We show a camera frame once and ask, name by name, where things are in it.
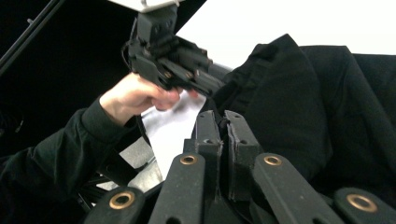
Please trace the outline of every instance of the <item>black fabric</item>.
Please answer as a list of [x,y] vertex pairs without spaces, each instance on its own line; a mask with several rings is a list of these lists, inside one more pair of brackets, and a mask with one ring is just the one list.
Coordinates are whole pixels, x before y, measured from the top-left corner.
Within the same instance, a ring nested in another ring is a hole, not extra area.
[[220,114],[245,117],[264,151],[286,157],[320,192],[358,187],[396,207],[396,56],[259,44],[224,78]]
[[52,219],[57,217],[53,213],[71,210],[65,204],[70,204],[123,136],[136,130],[135,125],[126,128],[113,123],[96,100],[36,147],[1,158],[0,222],[63,222]]

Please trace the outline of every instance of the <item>long-sleeve shirt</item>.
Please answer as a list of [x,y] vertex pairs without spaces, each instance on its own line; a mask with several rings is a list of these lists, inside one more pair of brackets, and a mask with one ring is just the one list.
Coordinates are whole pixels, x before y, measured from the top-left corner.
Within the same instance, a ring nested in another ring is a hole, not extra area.
[[121,138],[135,129],[112,122],[96,100],[35,147],[1,158],[0,222],[42,223],[57,204],[78,193]]

